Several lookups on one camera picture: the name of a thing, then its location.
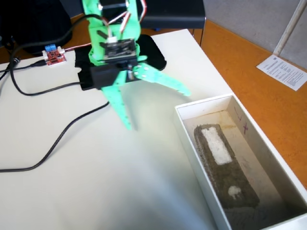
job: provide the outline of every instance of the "green robotic arm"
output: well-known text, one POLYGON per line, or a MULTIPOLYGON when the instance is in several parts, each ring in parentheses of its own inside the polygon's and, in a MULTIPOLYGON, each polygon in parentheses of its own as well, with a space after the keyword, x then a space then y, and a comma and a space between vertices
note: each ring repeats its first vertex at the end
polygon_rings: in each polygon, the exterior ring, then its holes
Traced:
POLYGON ((140 21, 146 13, 145 0, 141 3, 143 11, 139 18, 136 0, 83 0, 85 14, 101 15, 101 20, 88 19, 94 85, 102 90, 127 129, 131 129, 131 123, 119 90, 125 83, 154 82, 190 95, 181 82, 146 64, 147 57, 140 56, 136 41, 141 34, 140 21))

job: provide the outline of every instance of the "table surface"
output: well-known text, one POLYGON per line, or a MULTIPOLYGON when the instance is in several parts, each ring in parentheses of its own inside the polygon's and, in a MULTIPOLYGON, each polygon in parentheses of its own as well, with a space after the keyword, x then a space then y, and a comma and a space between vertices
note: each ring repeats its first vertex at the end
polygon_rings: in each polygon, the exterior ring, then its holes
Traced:
MULTIPOLYGON (((154 40, 168 61, 164 72, 192 95, 144 81, 125 85, 135 129, 128 131, 109 106, 76 123, 39 168, 0 174, 0 229, 215 228, 172 117, 176 105, 232 91, 188 30, 154 40)), ((18 84, 37 92, 77 81, 74 52, 66 57, 65 64, 16 71, 18 84)), ((101 91, 79 86, 26 97, 7 78, 0 92, 0 168, 38 162, 71 120, 105 102, 101 91)))

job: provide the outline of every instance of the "circuit board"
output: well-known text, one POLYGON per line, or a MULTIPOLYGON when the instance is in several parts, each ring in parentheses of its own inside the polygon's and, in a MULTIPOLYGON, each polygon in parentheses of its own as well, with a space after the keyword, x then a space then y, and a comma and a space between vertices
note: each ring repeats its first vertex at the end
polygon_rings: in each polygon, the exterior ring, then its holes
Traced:
POLYGON ((59 46, 56 48, 55 45, 50 45, 45 47, 43 51, 43 56, 48 66, 53 66, 66 61, 64 56, 64 50, 59 46))

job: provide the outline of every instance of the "white residue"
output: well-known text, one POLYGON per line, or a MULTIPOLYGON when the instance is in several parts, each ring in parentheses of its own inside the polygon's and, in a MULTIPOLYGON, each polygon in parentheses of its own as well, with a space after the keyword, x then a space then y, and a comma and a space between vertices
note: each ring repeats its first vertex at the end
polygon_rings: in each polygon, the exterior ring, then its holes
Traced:
POLYGON ((236 195, 241 193, 241 189, 237 186, 230 186, 228 189, 228 194, 235 200, 236 195))
POLYGON ((215 162, 218 165, 223 165, 230 163, 232 161, 229 152, 220 138, 220 136, 217 134, 215 127, 210 127, 209 129, 203 129, 202 134, 207 139, 208 146, 211 150, 211 153, 214 157, 215 162))

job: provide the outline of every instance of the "cardboard box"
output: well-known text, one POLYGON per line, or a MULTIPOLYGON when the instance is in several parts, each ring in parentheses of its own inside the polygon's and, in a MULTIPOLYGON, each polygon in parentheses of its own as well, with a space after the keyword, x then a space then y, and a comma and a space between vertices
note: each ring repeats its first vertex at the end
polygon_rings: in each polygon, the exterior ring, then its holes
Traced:
POLYGON ((307 229, 307 191, 234 94, 177 106, 175 126, 219 230, 307 229))

